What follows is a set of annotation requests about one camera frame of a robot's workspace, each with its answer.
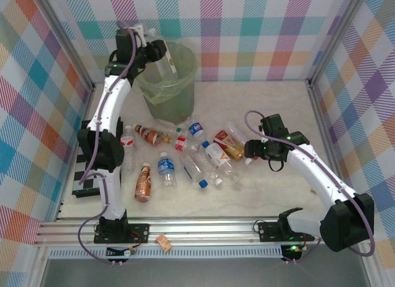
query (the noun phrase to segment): trash can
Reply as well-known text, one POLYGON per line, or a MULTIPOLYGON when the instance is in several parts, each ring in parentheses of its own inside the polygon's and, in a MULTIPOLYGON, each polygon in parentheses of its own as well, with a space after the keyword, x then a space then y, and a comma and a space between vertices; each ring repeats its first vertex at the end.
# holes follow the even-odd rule
POLYGON ((178 43, 167 43, 178 79, 163 81, 156 64, 148 64, 137 78, 151 115, 174 124, 184 122, 194 107, 194 79, 198 63, 193 52, 178 43))

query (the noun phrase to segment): white bottle cap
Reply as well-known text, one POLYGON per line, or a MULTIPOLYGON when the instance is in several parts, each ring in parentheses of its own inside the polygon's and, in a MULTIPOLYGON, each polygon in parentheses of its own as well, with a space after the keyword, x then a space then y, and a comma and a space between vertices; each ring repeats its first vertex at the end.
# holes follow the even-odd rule
POLYGON ((216 181, 214 183, 215 183, 216 186, 218 186, 219 184, 222 183, 222 179, 218 178, 218 179, 216 179, 216 181))

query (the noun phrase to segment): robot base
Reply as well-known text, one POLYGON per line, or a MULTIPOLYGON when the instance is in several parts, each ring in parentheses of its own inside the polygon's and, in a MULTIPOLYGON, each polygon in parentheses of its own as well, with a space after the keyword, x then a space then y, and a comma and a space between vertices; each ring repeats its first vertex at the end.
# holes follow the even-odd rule
POLYGON ((121 219, 109 220, 100 217, 95 228, 95 244, 144 244, 148 242, 149 224, 129 224, 125 211, 121 219))

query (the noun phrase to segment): white floor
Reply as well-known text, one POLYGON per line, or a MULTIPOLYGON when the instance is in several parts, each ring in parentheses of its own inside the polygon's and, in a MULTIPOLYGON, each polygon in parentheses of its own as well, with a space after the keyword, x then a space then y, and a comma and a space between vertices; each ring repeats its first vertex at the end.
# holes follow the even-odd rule
MULTIPOLYGON (((126 124, 147 122, 151 119, 143 96, 134 86, 123 104, 121 117, 126 124)), ((101 90, 95 94, 90 118, 98 104, 101 90)), ((271 82, 207 82, 196 83, 194 115, 212 140, 224 124, 232 119, 248 136, 255 138, 244 124, 244 114, 249 109, 265 115, 280 113, 290 132, 301 131, 315 150, 326 160, 309 97, 302 81, 271 82)), ((251 122, 258 126, 258 115, 251 115, 251 122)), ((171 146, 154 148, 136 135, 137 160, 133 174, 123 175, 122 195, 129 217, 237 217, 274 216, 293 207, 322 212, 317 195, 302 176, 286 164, 278 173, 270 171, 268 163, 257 160, 246 167, 242 162, 236 168, 242 174, 238 186, 227 185, 221 189, 208 186, 200 189, 181 169, 180 153, 171 146), (178 189, 162 191, 157 173, 159 153, 167 151, 175 162, 178 189), (145 204, 134 200, 139 170, 143 162, 152 166, 152 197, 145 204)), ((71 195, 72 180, 67 183, 64 206, 60 217, 90 217, 101 211, 99 196, 77 199, 71 195)))

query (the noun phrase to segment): black and white checkerboard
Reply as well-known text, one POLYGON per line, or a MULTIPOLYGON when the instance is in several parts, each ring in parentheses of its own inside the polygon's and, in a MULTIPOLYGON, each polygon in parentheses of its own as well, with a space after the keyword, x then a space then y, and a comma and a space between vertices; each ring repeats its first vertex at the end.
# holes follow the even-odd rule
POLYGON ((73 191, 72 195, 77 198, 82 198, 84 196, 98 196, 100 195, 99 191, 99 179, 94 176, 93 178, 86 179, 81 185, 78 182, 81 180, 84 175, 85 169, 88 166, 88 162, 85 159, 85 156, 82 153, 82 149, 78 147, 77 153, 77 163, 75 164, 74 171, 74 182, 73 182, 73 191))

